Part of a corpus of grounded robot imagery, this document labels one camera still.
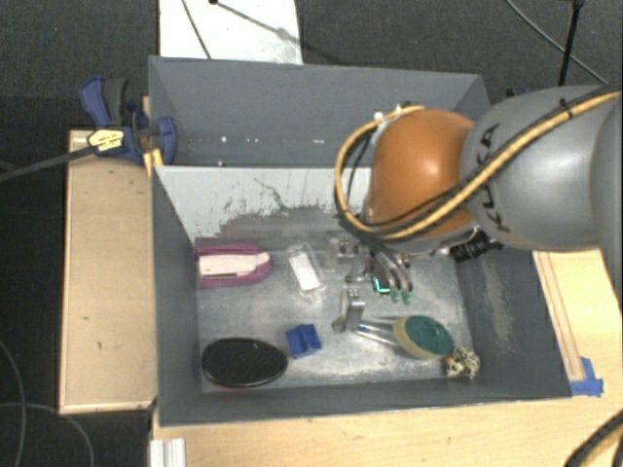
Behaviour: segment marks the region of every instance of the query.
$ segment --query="dark carpet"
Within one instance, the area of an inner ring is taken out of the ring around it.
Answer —
[[[514,0],[564,43],[569,0]],[[562,55],[503,0],[296,0],[304,61],[483,75],[490,98],[509,88],[556,84]],[[621,81],[622,0],[586,0],[574,53],[610,83]],[[158,52],[158,0],[0,0],[0,161],[62,154],[68,129],[89,122],[77,88],[89,77],[124,76],[147,92]],[[569,84],[596,81],[575,64]],[[54,407],[63,255],[64,170],[0,184],[0,339],[23,377],[28,402]],[[19,400],[0,354],[0,404]],[[89,465],[80,431],[29,409],[22,466]],[[147,413],[76,417],[95,465],[146,462]],[[15,463],[20,408],[0,405],[0,465]]]

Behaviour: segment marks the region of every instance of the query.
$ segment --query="yellow cable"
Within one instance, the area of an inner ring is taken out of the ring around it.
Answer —
[[[604,102],[608,102],[612,98],[620,95],[620,91],[615,91],[611,93],[605,93],[602,95],[598,95],[594,98],[581,102],[576,106],[571,107],[570,109],[557,114],[551,119],[541,123],[538,126],[530,129],[522,136],[520,136],[517,140],[511,143],[508,148],[506,148],[499,156],[489,162],[463,189],[461,189],[455,196],[449,199],[444,205],[439,207],[439,209],[432,212],[425,218],[417,221],[415,224],[410,227],[395,233],[389,233],[387,235],[383,235],[384,239],[399,239],[405,238],[411,234],[416,234],[431,225],[434,225],[436,222],[444,218],[446,215],[454,211],[459,205],[465,202],[473,193],[475,193],[478,188],[483,185],[487,180],[489,180],[492,176],[494,176],[502,166],[504,166],[509,160],[517,155],[522,149],[524,149],[527,145],[531,144],[534,140],[544,135],[545,133],[551,131],[562,123],[568,121],[572,117],[578,116],[590,109],[593,109]],[[403,112],[394,111],[393,113],[388,114],[384,118],[380,120],[374,120],[372,123],[368,125],[362,126],[360,129],[355,131],[345,142],[344,146],[340,150],[338,154],[338,158],[336,159],[336,196],[338,200],[338,206],[340,210],[344,213],[347,220],[355,226],[357,229],[377,234],[379,231],[373,227],[369,227],[368,225],[359,221],[352,212],[348,209],[348,205],[346,199],[344,197],[344,191],[342,189],[342,166],[344,164],[344,159],[348,149],[351,145],[366,131],[369,129],[378,126],[385,120],[393,119],[400,114],[406,114],[406,109]]]

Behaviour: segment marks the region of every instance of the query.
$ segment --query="blue block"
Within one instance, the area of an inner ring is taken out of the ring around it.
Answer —
[[[294,358],[308,356],[322,348],[318,333],[313,325],[299,325],[286,331],[285,336]]]

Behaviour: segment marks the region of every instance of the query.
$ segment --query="wooden board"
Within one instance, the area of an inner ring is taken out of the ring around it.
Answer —
[[[74,131],[70,149],[86,145]],[[62,413],[147,408],[156,396],[149,180],[88,156],[67,177]]]

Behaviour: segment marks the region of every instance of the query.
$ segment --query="teal round object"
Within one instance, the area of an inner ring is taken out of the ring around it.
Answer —
[[[405,321],[405,332],[420,348],[445,356],[455,348],[455,340],[438,321],[427,316],[410,316]]]

